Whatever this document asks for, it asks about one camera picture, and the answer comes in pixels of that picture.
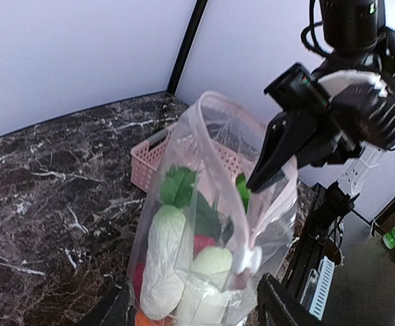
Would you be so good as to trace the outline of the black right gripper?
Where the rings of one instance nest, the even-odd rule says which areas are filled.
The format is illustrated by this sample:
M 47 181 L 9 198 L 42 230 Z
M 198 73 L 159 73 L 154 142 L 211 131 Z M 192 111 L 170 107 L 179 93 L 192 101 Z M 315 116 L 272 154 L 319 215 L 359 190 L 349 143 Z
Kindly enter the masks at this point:
M 331 96 L 299 63 L 282 73 L 264 89 L 282 111 L 267 126 L 246 187 L 254 194 L 263 192 L 290 158 L 296 158 L 300 167 L 321 167 L 359 157 L 362 143 L 392 149 L 395 84 L 380 78 L 387 84 L 385 99 L 379 99 L 379 91 L 366 83 Z

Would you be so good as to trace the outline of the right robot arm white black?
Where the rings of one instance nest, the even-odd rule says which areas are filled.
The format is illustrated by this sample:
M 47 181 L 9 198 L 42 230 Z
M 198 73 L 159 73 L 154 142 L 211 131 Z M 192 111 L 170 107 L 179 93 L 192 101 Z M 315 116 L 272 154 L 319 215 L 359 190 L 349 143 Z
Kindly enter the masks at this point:
M 298 167 L 343 164 L 362 144 L 395 146 L 395 31 L 382 1 L 320 1 L 301 40 L 323 63 L 292 65 L 264 93 L 281 107 L 268 124 L 247 188 L 257 194 L 295 158 Z

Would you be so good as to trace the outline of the green leaf toy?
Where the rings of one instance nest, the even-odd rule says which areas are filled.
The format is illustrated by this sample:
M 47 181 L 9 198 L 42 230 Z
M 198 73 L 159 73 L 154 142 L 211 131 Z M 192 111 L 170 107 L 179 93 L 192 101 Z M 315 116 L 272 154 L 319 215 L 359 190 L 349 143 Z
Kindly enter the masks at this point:
M 220 194 L 212 202 L 196 192 L 196 205 L 192 208 L 192 196 L 197 172 L 185 166 L 172 165 L 166 172 L 160 186 L 160 201 L 176 208 L 195 212 L 194 234 L 212 237 L 216 242 L 226 244 L 233 235 L 234 225 L 230 217 L 218 207 Z

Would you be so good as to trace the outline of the red apple toy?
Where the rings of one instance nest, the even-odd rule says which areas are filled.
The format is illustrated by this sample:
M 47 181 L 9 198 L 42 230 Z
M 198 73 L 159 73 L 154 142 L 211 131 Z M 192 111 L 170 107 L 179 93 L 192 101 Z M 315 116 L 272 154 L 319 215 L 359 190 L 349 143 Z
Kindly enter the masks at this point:
M 133 274 L 133 288 L 137 295 L 141 293 L 141 286 L 143 282 L 143 272 L 145 269 L 145 263 L 138 263 L 135 267 Z
M 203 249 L 216 246 L 216 242 L 212 237 L 195 235 L 193 246 L 193 257 L 196 257 Z

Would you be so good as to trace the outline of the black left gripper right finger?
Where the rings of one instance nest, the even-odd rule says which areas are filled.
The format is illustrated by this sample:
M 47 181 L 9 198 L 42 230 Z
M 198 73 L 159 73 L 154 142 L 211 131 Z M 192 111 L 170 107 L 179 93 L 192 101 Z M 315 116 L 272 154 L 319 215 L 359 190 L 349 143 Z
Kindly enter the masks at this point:
M 308 285 L 300 302 L 273 275 L 264 274 L 258 283 L 259 325 L 325 325 L 328 291 L 319 297 L 319 290 L 317 282 Z

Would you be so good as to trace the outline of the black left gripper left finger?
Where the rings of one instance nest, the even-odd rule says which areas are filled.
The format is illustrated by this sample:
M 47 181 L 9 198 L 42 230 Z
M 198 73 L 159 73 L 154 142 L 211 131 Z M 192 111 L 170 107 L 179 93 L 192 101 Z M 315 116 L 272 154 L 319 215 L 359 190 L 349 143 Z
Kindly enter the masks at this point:
M 96 305 L 92 325 L 134 325 L 133 298 L 128 281 L 116 283 Z

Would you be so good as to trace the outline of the white bun toy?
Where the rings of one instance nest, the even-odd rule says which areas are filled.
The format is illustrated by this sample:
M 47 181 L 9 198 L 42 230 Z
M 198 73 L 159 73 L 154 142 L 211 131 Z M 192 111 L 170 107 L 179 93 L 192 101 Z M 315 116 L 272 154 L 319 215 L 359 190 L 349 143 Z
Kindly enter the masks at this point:
M 222 291 L 232 264 L 228 249 L 207 247 L 192 263 L 182 298 L 177 305 L 177 325 L 220 325 L 232 297 Z
M 148 234 L 148 249 L 139 303 L 143 313 L 154 321 L 168 316 L 178 305 L 184 282 L 175 273 L 185 215 L 171 205 L 155 214 Z

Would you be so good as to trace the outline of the clear zip top bag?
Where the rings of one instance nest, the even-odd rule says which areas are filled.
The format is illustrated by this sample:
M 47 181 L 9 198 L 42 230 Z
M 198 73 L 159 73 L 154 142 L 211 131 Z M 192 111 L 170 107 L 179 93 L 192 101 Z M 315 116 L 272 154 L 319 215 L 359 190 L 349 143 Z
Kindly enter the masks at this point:
M 264 134 L 207 91 L 132 148 L 131 181 L 146 194 L 128 265 L 137 325 L 239 325 L 255 309 L 260 278 L 288 254 L 298 197 L 295 158 L 261 192 L 246 188 Z

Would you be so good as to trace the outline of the orange tangerine toy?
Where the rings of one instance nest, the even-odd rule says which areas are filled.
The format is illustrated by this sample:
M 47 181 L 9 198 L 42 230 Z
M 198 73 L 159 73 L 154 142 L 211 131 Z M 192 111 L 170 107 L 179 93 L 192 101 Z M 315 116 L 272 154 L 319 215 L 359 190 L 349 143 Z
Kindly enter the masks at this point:
M 142 311 L 137 311 L 135 315 L 135 326 L 150 326 L 152 321 Z

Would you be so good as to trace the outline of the pink plastic basket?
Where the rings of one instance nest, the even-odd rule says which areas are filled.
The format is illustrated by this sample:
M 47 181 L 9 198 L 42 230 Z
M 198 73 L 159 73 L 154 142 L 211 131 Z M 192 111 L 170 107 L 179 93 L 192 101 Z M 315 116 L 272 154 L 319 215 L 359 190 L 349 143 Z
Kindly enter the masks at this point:
M 148 192 L 153 183 L 175 126 L 175 123 L 168 125 L 131 149 L 131 183 L 144 192 Z M 179 158 L 175 161 L 180 166 L 191 166 L 199 158 L 199 150 L 191 135 L 176 141 L 176 145 L 179 147 Z M 245 173 L 246 176 L 251 174 L 256 164 L 251 158 L 216 141 L 213 146 L 231 179 L 235 179 L 240 173 Z

